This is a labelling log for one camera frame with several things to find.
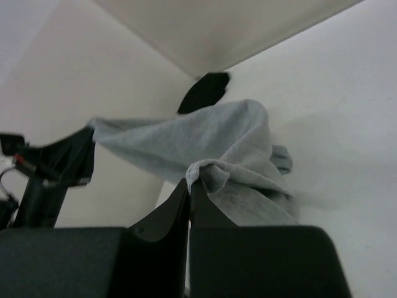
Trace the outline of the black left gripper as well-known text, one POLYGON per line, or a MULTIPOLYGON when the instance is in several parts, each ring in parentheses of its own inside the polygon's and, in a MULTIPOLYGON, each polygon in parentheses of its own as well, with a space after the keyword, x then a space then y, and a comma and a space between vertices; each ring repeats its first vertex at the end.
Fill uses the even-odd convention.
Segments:
POLYGON ((53 228, 66 193, 87 185, 94 170, 94 130, 84 127, 74 134, 43 147, 33 147, 23 135, 1 134, 1 153, 12 159, 2 175, 16 170, 28 178, 18 201, 5 187, 1 199, 1 228, 53 228))

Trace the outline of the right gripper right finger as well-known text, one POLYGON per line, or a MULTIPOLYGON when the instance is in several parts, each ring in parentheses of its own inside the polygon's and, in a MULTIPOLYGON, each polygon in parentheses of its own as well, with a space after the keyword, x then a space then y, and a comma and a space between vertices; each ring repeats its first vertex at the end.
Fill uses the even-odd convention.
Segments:
POLYGON ((191 189, 191 297, 351 297, 335 246, 319 227, 239 227, 191 189))

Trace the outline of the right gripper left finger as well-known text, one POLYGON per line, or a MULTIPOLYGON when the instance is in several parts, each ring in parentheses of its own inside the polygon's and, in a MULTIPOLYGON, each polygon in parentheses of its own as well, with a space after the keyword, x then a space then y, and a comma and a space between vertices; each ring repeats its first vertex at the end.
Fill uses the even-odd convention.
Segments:
POLYGON ((183 297, 189 194, 182 179, 154 211, 123 230, 109 297, 183 297))

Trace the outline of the grey tank top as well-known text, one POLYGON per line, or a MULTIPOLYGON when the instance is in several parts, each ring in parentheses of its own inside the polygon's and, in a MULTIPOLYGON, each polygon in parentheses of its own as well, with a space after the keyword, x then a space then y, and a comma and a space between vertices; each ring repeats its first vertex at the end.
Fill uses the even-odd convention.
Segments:
POLYGON ((188 188, 202 182, 209 199, 239 226, 296 225, 285 175, 293 161, 272 142, 268 113, 245 99, 171 119, 94 118, 96 143, 119 158, 188 188))

